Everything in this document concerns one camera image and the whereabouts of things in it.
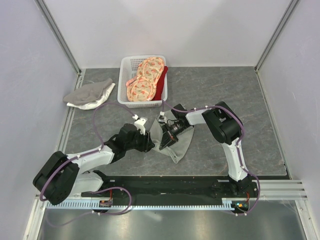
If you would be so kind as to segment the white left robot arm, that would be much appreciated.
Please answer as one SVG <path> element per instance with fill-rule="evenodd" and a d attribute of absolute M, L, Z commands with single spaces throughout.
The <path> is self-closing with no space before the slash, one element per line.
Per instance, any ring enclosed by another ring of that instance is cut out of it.
<path fill-rule="evenodd" d="M 92 169 L 115 163 L 127 151 L 147 153 L 154 146 L 148 130 L 126 123 L 119 133 L 94 149 L 69 155 L 54 152 L 33 179 L 33 185 L 40 192 L 40 200 L 49 201 L 54 206 L 70 195 L 86 192 L 104 197 L 109 193 L 110 185 Z"/>

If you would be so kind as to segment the grey-green cloth napkin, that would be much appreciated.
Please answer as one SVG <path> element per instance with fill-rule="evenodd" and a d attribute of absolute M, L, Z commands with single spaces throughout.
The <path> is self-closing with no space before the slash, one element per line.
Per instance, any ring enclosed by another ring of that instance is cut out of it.
<path fill-rule="evenodd" d="M 164 114 L 168 119 L 175 120 L 176 118 L 171 113 L 171 110 L 165 111 Z M 158 122 L 158 118 L 156 118 L 151 126 L 150 129 L 150 136 L 152 142 L 155 144 L 155 147 L 153 148 L 154 151 L 163 154 L 165 156 L 170 157 L 174 163 L 178 163 L 187 153 L 187 150 L 191 144 L 192 138 L 194 135 L 194 126 L 191 125 L 188 129 L 184 130 L 182 133 L 180 133 L 178 137 L 178 142 L 174 143 L 173 145 L 169 147 L 165 147 L 163 150 L 159 150 L 159 146 L 161 143 L 162 138 L 162 129 Z"/>

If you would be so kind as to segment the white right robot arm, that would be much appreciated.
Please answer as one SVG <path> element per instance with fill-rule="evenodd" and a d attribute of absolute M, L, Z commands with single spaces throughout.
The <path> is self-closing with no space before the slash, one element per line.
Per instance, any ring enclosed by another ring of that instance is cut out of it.
<path fill-rule="evenodd" d="M 187 128 L 206 124 L 213 138 L 222 145 L 228 166 L 229 191 L 235 197 L 242 196 L 251 180 L 242 151 L 244 126 L 236 114 L 223 101 L 191 110 L 177 104 L 171 108 L 171 113 L 175 120 L 168 119 L 163 112 L 158 117 L 162 129 L 159 149 L 177 143 L 178 135 Z"/>

